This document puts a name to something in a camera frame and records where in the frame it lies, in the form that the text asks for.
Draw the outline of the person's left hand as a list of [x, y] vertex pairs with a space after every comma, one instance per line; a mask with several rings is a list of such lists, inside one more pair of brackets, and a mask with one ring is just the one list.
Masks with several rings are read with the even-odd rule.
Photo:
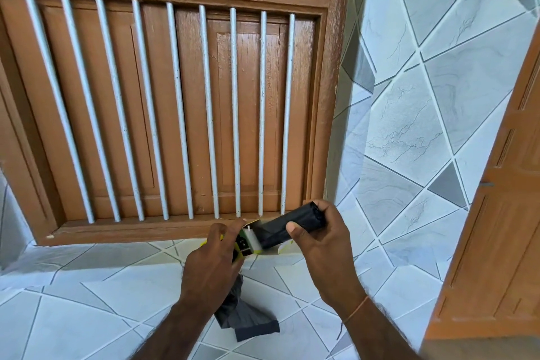
[[240, 258], [233, 263], [234, 246], [221, 245], [220, 224], [223, 223], [212, 224], [206, 243], [188, 255], [180, 292], [180, 298], [205, 300], [217, 309], [231, 290], [244, 262]]

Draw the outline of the yellow and white paper wrapper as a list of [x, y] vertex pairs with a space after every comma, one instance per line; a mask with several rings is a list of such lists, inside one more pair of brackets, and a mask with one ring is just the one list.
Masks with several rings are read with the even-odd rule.
[[240, 258], [256, 261], [267, 261], [274, 266], [286, 266], [296, 263], [302, 258], [301, 251], [296, 243], [289, 239], [272, 247], [264, 248], [261, 245], [262, 226], [269, 223], [268, 220], [246, 220], [240, 230], [234, 245], [232, 262]]

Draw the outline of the person's right forearm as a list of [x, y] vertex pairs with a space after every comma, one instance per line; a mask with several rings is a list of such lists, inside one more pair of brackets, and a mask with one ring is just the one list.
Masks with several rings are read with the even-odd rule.
[[368, 295], [348, 296], [332, 307], [347, 329], [360, 360], [423, 360]]

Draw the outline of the person's right hand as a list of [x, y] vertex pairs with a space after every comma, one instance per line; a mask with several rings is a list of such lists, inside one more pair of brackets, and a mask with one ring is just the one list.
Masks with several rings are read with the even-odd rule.
[[314, 247], [303, 256], [322, 300], [332, 307], [348, 296], [366, 295], [356, 275], [350, 232], [341, 214], [328, 201], [314, 200], [314, 203], [325, 214], [327, 225], [309, 233], [314, 238]]

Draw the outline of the brown wooden window shutter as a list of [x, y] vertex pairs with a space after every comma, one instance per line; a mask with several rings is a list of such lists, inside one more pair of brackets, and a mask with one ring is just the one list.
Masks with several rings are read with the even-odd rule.
[[[46, 34], [52, 44], [53, 61], [58, 71], [92, 210], [97, 219], [112, 219], [114, 213], [109, 191], [62, 3], [60, 0], [39, 0], [38, 3]], [[94, 0], [71, 0], [71, 7], [119, 214], [121, 218], [137, 218], [129, 160], [114, 94], [115, 83], [107, 59], [98, 8]], [[136, 24], [130, 4], [120, 4], [119, 7], [120, 10], [117, 10], [107, 3], [106, 18], [117, 70], [116, 85], [119, 87], [125, 116], [124, 125], [130, 139], [144, 217], [162, 216]]]
[[[200, 16], [177, 10], [181, 87], [195, 215], [213, 215]], [[266, 34], [263, 211], [280, 210], [289, 20], [268, 16]], [[297, 18], [287, 150], [286, 210], [305, 199], [308, 108], [312, 90], [315, 22]], [[235, 213], [231, 35], [227, 13], [207, 13], [214, 151], [220, 215]], [[258, 211], [260, 16], [238, 15], [240, 206]]]

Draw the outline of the brown wooden door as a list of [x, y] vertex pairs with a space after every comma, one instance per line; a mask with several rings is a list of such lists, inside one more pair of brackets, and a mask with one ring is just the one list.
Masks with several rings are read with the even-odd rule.
[[425, 339], [540, 337], [540, 21]]

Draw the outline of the person's left forearm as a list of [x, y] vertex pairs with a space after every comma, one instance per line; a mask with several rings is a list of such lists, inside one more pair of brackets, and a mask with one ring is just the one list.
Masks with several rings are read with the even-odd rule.
[[216, 305], [181, 297], [129, 360], [187, 360]]

